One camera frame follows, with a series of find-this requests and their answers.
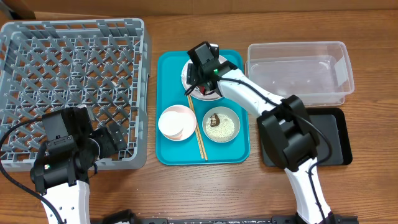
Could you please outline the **grey bowl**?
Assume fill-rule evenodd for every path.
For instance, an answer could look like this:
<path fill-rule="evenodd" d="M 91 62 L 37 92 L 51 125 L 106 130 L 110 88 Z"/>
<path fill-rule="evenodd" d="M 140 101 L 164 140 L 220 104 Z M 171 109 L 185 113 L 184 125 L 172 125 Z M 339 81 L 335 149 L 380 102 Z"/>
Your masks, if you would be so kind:
<path fill-rule="evenodd" d="M 217 143 L 232 141 L 240 131 L 240 120 L 230 108 L 218 106 L 207 111 L 202 121 L 207 138 Z"/>

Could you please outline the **white paper cup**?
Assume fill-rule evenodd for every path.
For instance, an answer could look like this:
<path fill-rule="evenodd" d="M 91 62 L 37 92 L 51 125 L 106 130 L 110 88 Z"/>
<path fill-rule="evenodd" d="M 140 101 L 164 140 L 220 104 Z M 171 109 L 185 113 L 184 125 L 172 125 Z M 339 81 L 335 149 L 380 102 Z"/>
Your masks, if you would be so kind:
<path fill-rule="evenodd" d="M 160 132 L 169 139 L 178 139 L 183 132 L 180 115 L 176 111 L 166 111 L 158 120 Z"/>

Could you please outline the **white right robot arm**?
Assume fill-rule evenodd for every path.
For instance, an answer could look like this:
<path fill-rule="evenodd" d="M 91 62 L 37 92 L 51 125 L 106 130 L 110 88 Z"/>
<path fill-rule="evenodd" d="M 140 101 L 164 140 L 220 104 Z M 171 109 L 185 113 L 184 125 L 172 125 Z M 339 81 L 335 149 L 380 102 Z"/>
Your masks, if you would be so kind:
<path fill-rule="evenodd" d="M 292 95 L 274 95 L 250 81 L 230 61 L 219 61 L 216 44 L 202 42 L 187 52 L 189 95 L 195 88 L 202 95 L 216 93 L 257 117 L 262 145 L 269 159 L 284 170 L 294 191 L 299 223 L 336 223 L 326 203 L 317 174 L 317 146 L 330 142 L 316 128 L 302 100 Z"/>

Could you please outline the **red snack wrapper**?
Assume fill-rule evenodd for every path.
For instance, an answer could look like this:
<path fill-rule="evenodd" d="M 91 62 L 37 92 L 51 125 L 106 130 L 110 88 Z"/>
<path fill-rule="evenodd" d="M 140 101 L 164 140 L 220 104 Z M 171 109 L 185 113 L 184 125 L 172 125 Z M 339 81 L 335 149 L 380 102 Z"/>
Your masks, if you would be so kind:
<path fill-rule="evenodd" d="M 202 95 L 205 95 L 205 93 L 206 93 L 206 88 L 203 87 L 203 86 L 201 86 L 201 87 L 200 87 L 200 92 L 201 92 Z"/>

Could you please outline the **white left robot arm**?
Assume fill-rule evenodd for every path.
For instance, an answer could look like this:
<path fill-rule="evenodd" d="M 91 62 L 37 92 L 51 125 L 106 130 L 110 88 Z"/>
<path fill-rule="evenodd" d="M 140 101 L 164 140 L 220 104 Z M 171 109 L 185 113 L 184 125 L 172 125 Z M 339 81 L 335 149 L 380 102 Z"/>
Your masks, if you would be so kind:
<path fill-rule="evenodd" d="M 42 116 L 47 140 L 41 145 L 30 177 L 44 201 L 49 223 L 89 223 L 88 171 L 96 161 L 127 148 L 115 122 L 93 129 L 85 106 Z"/>

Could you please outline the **brown food scrap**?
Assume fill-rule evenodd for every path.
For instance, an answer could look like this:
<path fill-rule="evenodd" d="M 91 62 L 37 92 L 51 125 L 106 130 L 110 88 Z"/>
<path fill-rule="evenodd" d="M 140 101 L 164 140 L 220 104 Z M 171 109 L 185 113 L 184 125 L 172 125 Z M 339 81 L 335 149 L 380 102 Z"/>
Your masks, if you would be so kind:
<path fill-rule="evenodd" d="M 216 113 L 213 113 L 210 117 L 210 126 L 216 127 L 220 124 L 220 118 Z"/>

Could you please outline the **white rice grains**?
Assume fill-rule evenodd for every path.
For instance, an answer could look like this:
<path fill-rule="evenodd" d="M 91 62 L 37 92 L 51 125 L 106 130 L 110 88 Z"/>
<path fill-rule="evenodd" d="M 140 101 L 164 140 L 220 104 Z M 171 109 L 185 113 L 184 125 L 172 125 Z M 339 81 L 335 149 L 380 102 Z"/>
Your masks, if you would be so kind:
<path fill-rule="evenodd" d="M 229 141 L 234 135 L 234 122 L 233 120 L 225 115 L 219 114 L 217 115 L 220 118 L 220 124 L 216 127 L 210 126 L 210 117 L 206 121 L 205 132 L 207 136 L 217 142 L 226 142 Z"/>

